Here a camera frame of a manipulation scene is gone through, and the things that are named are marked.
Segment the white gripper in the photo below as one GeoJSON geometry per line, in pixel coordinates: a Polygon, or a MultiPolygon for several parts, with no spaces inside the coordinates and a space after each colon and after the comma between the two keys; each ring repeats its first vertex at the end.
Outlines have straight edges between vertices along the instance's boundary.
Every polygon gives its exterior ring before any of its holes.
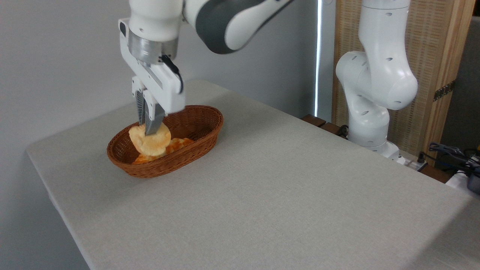
{"type": "Polygon", "coordinates": [[[120,51],[127,65],[137,75],[132,78],[132,96],[136,102],[138,123],[145,123],[145,135],[149,136],[159,130],[166,113],[185,109],[186,95],[180,92],[180,78],[166,64],[147,64],[132,56],[128,49],[131,33],[128,22],[127,18],[118,21],[118,28],[126,32],[120,33],[120,51]]]}

